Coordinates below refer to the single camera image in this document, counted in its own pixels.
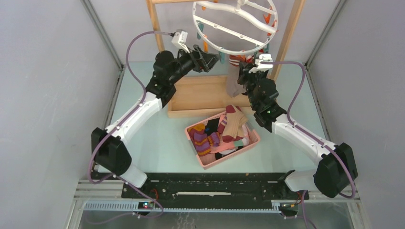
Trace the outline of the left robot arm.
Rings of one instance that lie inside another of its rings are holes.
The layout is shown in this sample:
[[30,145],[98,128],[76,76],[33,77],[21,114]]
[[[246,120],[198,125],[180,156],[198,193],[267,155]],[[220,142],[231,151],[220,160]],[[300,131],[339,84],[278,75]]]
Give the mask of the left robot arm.
[[143,94],[117,121],[108,127],[95,128],[91,133],[93,161],[113,175],[133,185],[138,198],[147,198],[151,186],[147,175],[132,161],[126,145],[135,133],[157,112],[164,108],[176,92],[175,84],[190,71],[209,72],[220,60],[220,55],[204,52],[198,45],[177,56],[161,51],[155,57],[153,74],[143,87]]

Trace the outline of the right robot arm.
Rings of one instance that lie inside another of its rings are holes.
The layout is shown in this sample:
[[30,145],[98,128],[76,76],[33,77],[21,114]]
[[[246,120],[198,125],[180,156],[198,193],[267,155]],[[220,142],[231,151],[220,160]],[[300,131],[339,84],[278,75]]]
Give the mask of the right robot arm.
[[315,135],[291,117],[292,105],[285,110],[277,103],[276,83],[267,78],[274,65],[270,61],[241,62],[237,82],[245,88],[259,126],[295,145],[316,165],[314,170],[287,172],[277,187],[279,196],[291,199],[297,191],[314,189],[329,198],[354,198],[358,172],[353,149]]

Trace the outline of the grey sock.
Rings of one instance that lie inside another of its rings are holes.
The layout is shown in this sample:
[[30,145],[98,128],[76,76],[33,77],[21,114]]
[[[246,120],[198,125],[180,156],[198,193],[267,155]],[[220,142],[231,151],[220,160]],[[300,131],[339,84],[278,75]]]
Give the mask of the grey sock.
[[229,68],[228,76],[226,79],[226,92],[227,94],[234,98],[245,92],[242,85],[238,84],[237,80],[239,77],[239,63],[251,63],[253,61],[252,55],[230,55],[229,56]]

